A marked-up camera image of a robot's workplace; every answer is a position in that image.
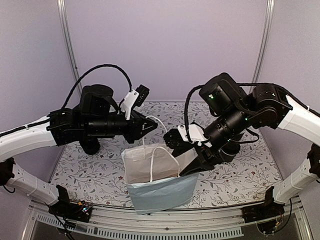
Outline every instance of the light blue bag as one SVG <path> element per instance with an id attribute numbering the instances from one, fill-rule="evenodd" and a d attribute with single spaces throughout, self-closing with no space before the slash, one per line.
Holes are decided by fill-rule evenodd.
<path id="1" fill-rule="evenodd" d="M 176 158 L 169 151 L 165 144 L 151 144 L 121 154 L 124 181 L 138 215 L 187 204 L 193 196 L 199 174 L 180 177 L 179 173 L 197 156 L 195 151 Z"/>

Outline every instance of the wall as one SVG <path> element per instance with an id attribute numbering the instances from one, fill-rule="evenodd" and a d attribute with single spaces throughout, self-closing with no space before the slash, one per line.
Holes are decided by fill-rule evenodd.
<path id="1" fill-rule="evenodd" d="M 80 74 L 117 64 L 134 88 L 150 88 L 148 100 L 184 101 L 192 87 L 221 72 L 251 82 L 267 1 L 68 0 L 65 6 Z M 83 81 L 94 83 L 112 87 L 118 101 L 128 92 L 115 69 Z"/>
<path id="2" fill-rule="evenodd" d="M 56 0 L 1 1 L 0 132 L 62 106 L 74 81 L 66 52 Z M 70 106 L 78 100 L 76 95 Z M 15 160 L 47 181 L 59 151 L 38 149 Z M 21 238 L 29 202 L 21 192 L 0 188 L 0 239 Z"/>
<path id="3" fill-rule="evenodd" d="M 275 1 L 270 38 L 259 82 L 284 86 L 298 99 L 320 112 L 320 2 Z M 277 165 L 287 177 L 305 159 L 311 143 L 297 135 L 266 128 L 262 133 Z M 301 201 L 314 239 L 320 239 L 320 185 L 304 189 Z"/>

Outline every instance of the floral tablecloth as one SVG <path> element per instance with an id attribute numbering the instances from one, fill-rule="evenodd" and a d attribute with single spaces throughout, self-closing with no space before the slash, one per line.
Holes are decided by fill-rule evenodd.
<path id="1" fill-rule="evenodd" d="M 182 102 L 147 102 L 137 110 L 161 119 L 168 129 L 184 124 Z M 208 106 L 202 102 L 190 103 L 189 119 L 203 127 L 214 120 Z M 159 124 L 145 137 L 145 143 L 161 143 L 163 134 L 164 129 Z M 242 140 L 252 138 L 245 134 Z M 78 142 L 71 143 L 66 146 L 51 182 L 64 186 L 73 200 L 133 207 L 124 183 L 121 152 L 141 144 L 141 140 L 128 144 L 122 136 L 101 139 L 99 153 L 87 155 Z M 255 143 L 242 145 L 231 163 L 200 173 L 191 202 L 178 208 L 214 208 L 262 201 L 266 188 L 280 180 L 276 163 L 260 137 Z"/>

